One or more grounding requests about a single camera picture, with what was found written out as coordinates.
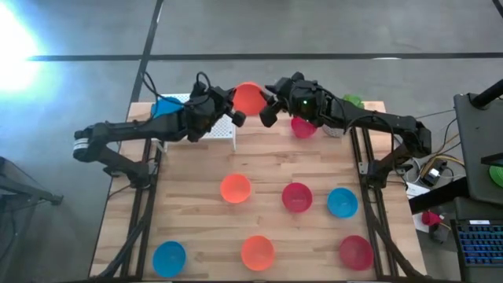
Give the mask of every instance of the keyboard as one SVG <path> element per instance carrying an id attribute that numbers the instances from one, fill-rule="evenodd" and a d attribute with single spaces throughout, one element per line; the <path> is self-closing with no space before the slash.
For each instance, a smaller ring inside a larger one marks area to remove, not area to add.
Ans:
<path id="1" fill-rule="evenodd" d="M 453 222 L 458 256 L 466 267 L 503 266 L 503 221 Z"/>

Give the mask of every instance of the wooden table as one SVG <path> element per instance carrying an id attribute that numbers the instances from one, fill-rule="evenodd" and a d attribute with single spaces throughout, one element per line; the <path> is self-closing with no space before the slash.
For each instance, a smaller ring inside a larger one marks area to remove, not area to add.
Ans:
<path id="1" fill-rule="evenodd" d="M 147 119 L 150 105 L 133 103 L 128 119 Z M 365 107 L 385 111 L 382 101 L 366 102 Z M 389 134 L 371 131 L 370 136 L 376 158 L 390 152 Z M 143 145 L 143 141 L 124 142 L 120 152 L 140 160 Z M 237 129 L 235 153 L 222 141 L 170 144 L 160 166 L 144 279 L 159 279 L 152 269 L 152 254 L 169 240 L 179 241 L 187 252 L 176 280 L 374 279 L 373 269 L 349 270 L 338 254 L 345 237 L 357 234 L 368 239 L 362 205 L 350 219 L 338 219 L 326 207 L 327 195 L 337 187 L 352 190 L 362 201 L 351 146 L 349 134 L 330 138 L 321 129 L 312 138 L 296 139 L 286 115 L 269 129 L 258 117 L 248 117 Z M 251 181 L 251 196 L 243 204 L 227 204 L 219 194 L 220 182 L 230 173 L 247 175 Z M 289 214 L 281 202 L 281 192 L 290 182 L 306 184 L 314 195 L 311 208 L 300 215 Z M 127 183 L 125 178 L 115 179 L 111 192 Z M 388 183 L 383 193 L 394 242 L 425 274 L 403 185 Z M 126 240 L 133 199 L 129 189 L 108 202 L 90 275 L 99 274 Z M 253 235 L 271 239 L 276 251 L 273 266 L 263 272 L 248 270 L 240 260 L 243 241 Z M 382 244 L 380 250 L 386 266 Z M 135 252 L 130 272 L 136 266 Z"/>

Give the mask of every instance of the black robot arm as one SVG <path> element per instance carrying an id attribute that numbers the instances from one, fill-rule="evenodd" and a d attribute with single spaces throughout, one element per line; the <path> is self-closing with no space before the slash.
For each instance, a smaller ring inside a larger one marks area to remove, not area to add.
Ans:
<path id="1" fill-rule="evenodd" d="M 318 82 L 304 79 L 302 73 L 291 78 L 281 78 L 275 85 L 266 86 L 273 95 L 263 93 L 267 106 L 260 112 L 264 126 L 271 127 L 280 112 L 288 112 L 312 123 L 316 127 L 347 130 L 349 127 L 365 127 L 402 137 L 403 143 L 382 160 L 369 163 L 366 181 L 370 187 L 386 187 L 390 171 L 405 163 L 411 157 L 425 157 L 431 154 L 431 132 L 422 122 L 412 116 L 397 116 L 359 108 L 349 101 L 340 99 L 318 85 Z"/>
<path id="2" fill-rule="evenodd" d="M 82 162 L 100 162 L 104 171 L 111 176 L 124 173 L 134 188 L 150 186 L 149 165 L 133 161 L 107 147 L 109 142 L 157 138 L 163 142 L 178 142 L 185 136 L 198 142 L 215 123 L 228 115 L 233 123 L 241 127 L 246 119 L 242 112 L 233 111 L 234 89 L 223 90 L 219 86 L 206 87 L 194 84 L 190 100 L 184 104 L 159 96 L 154 109 L 162 100 L 178 104 L 179 110 L 168 114 L 154 113 L 146 121 L 127 123 L 96 123 L 75 132 L 73 156 Z"/>

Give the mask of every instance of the white rack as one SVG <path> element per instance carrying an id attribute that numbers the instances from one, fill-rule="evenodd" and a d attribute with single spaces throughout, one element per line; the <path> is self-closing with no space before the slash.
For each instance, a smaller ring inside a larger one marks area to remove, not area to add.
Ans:
<path id="1" fill-rule="evenodd" d="M 163 97 L 173 97 L 178 99 L 181 103 L 189 100 L 190 94 L 162 94 Z M 236 151 L 236 127 L 232 120 L 227 115 L 224 115 L 215 125 L 211 128 L 211 132 L 206 133 L 201 139 L 229 139 L 233 143 L 233 149 Z M 164 143 L 164 148 L 160 145 L 159 141 L 154 140 L 158 149 L 166 152 L 167 143 Z"/>

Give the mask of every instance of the concrete floor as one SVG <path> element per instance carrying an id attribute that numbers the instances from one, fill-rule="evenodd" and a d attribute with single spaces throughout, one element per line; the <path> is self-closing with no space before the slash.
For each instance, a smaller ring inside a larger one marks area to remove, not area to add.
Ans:
<path id="1" fill-rule="evenodd" d="M 8 0 L 0 8 L 12 11 L 36 42 L 31 55 L 142 54 L 155 4 Z M 502 27 L 491 0 L 166 0 L 152 54 L 497 52 Z M 14 39 L 2 41 L 4 61 L 20 47 Z M 110 178 L 100 164 L 72 159 L 72 136 L 98 121 L 124 121 L 138 65 L 30 63 L 25 67 L 32 81 L 15 90 L 2 89 L 2 83 L 26 81 L 27 72 L 0 71 L 0 156 L 64 195 L 61 206 L 37 209 L 12 281 L 87 276 Z M 452 108 L 454 94 L 479 92 L 501 79 L 503 59 L 178 61 L 150 62 L 147 69 L 164 93 L 188 92 L 198 71 L 222 87 L 272 83 L 301 71 L 336 95 L 358 94 L 385 101 L 389 112 L 420 116 Z M 140 101 L 151 100 L 141 90 Z M 449 113 L 424 120 L 436 132 L 435 145 L 452 118 Z M 460 149 L 453 154 L 461 157 Z M 430 275 L 458 278 L 457 265 L 449 263 L 454 252 L 424 235 L 420 241 Z"/>

